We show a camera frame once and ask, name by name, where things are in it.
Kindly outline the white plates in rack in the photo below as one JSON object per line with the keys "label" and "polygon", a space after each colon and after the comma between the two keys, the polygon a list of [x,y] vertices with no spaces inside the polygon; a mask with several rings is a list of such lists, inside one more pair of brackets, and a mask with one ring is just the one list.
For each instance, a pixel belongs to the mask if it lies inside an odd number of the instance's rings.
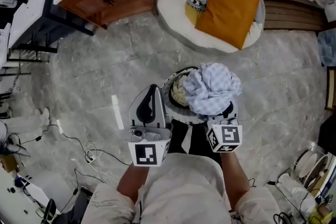
{"label": "white plates in rack", "polygon": [[336,156],[307,150],[294,165],[294,177],[313,195],[323,191],[336,169]]}

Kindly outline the person's right forearm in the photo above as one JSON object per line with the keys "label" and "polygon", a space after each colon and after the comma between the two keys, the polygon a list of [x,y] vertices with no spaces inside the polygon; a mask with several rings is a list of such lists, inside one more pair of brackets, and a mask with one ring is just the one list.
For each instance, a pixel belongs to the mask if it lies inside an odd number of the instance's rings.
{"label": "person's right forearm", "polygon": [[231,209],[235,209],[242,196],[250,190],[249,180],[234,152],[221,153],[224,184]]}

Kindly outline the beige clothes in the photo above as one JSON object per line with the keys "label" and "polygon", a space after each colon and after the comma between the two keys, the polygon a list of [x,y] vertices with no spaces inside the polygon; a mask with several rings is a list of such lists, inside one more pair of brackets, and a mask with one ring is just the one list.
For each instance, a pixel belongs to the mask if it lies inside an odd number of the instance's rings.
{"label": "beige clothes", "polygon": [[186,78],[186,75],[182,75],[179,78],[175,79],[170,90],[172,99],[182,107],[188,106],[188,102],[185,98],[186,91],[183,88],[183,82],[186,80]]}

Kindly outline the wooden picture frame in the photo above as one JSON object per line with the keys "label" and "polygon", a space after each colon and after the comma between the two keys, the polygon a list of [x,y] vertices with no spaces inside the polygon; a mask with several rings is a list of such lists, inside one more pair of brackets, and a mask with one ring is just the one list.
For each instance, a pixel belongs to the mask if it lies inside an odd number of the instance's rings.
{"label": "wooden picture frame", "polygon": [[336,110],[336,66],[327,67],[327,93],[325,109]]}

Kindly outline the yellow cushion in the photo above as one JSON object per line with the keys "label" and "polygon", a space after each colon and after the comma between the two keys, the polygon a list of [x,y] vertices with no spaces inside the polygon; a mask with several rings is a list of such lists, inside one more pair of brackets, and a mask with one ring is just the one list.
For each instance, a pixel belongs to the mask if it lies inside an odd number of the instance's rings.
{"label": "yellow cushion", "polygon": [[185,15],[189,19],[192,25],[196,25],[197,19],[199,17],[198,10],[191,6],[188,2],[185,3]]}

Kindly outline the light blue checked clothes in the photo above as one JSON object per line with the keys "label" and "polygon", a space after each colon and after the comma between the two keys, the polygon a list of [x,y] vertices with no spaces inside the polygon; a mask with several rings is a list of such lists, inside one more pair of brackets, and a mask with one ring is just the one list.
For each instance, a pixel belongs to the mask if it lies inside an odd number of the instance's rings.
{"label": "light blue checked clothes", "polygon": [[202,63],[182,83],[190,110],[199,115],[218,115],[241,94],[241,80],[222,63]]}

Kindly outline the black frame washbasin stand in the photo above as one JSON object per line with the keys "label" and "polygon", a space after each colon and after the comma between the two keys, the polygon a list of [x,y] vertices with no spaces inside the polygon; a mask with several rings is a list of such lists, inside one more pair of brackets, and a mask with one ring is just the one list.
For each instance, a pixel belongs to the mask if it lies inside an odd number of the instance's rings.
{"label": "black frame washbasin stand", "polygon": [[57,53],[57,48],[50,46],[48,41],[49,30],[46,30],[46,41],[44,46],[39,46],[36,41],[36,34],[41,27],[48,22],[57,26],[65,26],[88,36],[93,36],[93,32],[84,26],[80,26],[71,21],[68,17],[61,17],[54,14],[51,9],[54,0],[27,0],[20,5],[14,13],[12,23],[8,32],[8,39],[5,42],[7,52],[2,53],[2,64],[8,62],[26,62],[27,60],[11,59],[9,56],[14,50],[30,50],[35,52]]}

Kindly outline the wooden step platform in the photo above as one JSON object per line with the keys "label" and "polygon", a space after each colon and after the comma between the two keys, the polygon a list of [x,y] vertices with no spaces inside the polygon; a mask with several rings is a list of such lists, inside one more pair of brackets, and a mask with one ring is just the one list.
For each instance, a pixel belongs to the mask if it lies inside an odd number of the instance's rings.
{"label": "wooden step platform", "polygon": [[322,8],[308,0],[264,0],[265,30],[325,29],[327,19]]}

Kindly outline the blue grey painting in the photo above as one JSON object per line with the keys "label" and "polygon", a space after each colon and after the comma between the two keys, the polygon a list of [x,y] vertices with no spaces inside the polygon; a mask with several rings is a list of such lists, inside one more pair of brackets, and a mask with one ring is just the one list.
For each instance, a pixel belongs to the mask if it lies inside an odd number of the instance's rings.
{"label": "blue grey painting", "polygon": [[336,28],[318,33],[321,63],[336,67]]}

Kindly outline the orange cushion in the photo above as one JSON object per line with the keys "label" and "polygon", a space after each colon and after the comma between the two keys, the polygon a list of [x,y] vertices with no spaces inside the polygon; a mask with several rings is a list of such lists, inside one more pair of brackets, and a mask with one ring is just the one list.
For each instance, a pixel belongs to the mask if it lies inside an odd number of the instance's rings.
{"label": "orange cushion", "polygon": [[243,48],[260,0],[208,0],[195,28],[235,48]]}

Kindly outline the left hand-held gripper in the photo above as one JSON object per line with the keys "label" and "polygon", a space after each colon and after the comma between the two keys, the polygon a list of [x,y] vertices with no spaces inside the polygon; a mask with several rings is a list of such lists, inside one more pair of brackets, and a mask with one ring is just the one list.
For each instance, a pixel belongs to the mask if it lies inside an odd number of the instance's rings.
{"label": "left hand-held gripper", "polygon": [[[138,94],[129,108],[129,119],[133,126],[128,143],[133,165],[161,166],[169,151],[172,124],[166,126],[165,105],[158,85],[152,84]],[[143,127],[149,123],[151,126],[166,127]]]}

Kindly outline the white grey woven laundry basket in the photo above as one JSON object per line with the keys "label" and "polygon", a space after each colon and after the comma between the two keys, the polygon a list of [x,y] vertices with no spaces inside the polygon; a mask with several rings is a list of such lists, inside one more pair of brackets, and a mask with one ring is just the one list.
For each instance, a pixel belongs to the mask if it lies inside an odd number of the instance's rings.
{"label": "white grey woven laundry basket", "polygon": [[183,68],[172,75],[170,75],[166,81],[161,86],[161,92],[163,96],[163,101],[165,104],[165,109],[167,115],[170,117],[170,119],[175,119],[177,121],[180,121],[182,123],[186,123],[189,125],[195,125],[195,124],[202,124],[204,122],[207,122],[210,120],[211,122],[218,123],[223,120],[228,120],[229,114],[233,110],[232,102],[236,102],[234,98],[231,99],[230,106],[224,111],[222,114],[218,115],[198,115],[190,110],[189,106],[182,107],[178,105],[171,97],[170,90],[172,87],[172,84],[175,79],[179,78],[182,75],[188,76],[188,74],[193,71],[197,70],[198,67],[190,66]]}

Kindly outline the person's left forearm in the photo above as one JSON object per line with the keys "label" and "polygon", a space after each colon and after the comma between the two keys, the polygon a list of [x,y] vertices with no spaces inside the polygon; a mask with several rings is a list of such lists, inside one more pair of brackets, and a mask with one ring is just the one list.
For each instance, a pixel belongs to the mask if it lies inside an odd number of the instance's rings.
{"label": "person's left forearm", "polygon": [[134,166],[132,163],[121,177],[117,191],[130,198],[135,204],[138,200],[139,189],[147,180],[149,169],[149,167]]}

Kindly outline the person's black trousers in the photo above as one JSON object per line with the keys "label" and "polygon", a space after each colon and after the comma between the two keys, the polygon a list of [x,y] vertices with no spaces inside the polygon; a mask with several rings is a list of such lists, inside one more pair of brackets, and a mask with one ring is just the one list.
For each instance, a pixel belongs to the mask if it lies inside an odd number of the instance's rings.
{"label": "person's black trousers", "polygon": [[220,153],[214,153],[207,140],[208,127],[206,123],[192,125],[190,149],[185,151],[182,142],[186,138],[188,125],[177,120],[172,120],[173,130],[168,153],[182,153],[205,156],[221,165]]}

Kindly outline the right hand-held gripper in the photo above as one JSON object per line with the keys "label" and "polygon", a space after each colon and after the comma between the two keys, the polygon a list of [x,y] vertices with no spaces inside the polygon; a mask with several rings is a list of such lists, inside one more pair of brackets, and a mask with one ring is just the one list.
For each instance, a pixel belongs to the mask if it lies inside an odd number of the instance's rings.
{"label": "right hand-held gripper", "polygon": [[206,137],[214,153],[233,152],[242,145],[243,127],[239,125],[239,107],[236,102],[232,102],[232,107],[230,119],[212,123],[208,127]]}

